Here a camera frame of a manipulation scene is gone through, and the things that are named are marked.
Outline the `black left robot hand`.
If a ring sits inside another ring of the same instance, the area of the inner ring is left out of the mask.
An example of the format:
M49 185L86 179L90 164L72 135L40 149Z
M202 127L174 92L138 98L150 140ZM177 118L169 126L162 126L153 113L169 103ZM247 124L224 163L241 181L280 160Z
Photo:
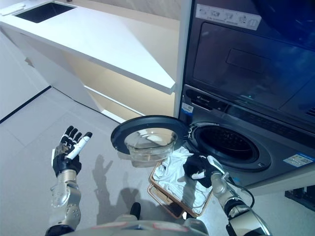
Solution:
M51 165L56 177L66 170L74 170L79 174L82 168L79 153L92 135L92 132L82 135L72 125L66 129L59 144L52 150Z

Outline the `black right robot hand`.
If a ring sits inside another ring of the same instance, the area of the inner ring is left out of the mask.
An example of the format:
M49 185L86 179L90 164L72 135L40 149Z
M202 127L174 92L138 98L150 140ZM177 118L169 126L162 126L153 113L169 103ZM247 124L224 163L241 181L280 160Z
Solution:
M213 172L225 174L221 163L211 155L207 157L198 154L191 155L187 158L183 168L189 178L198 181L205 188L212 186L211 175Z

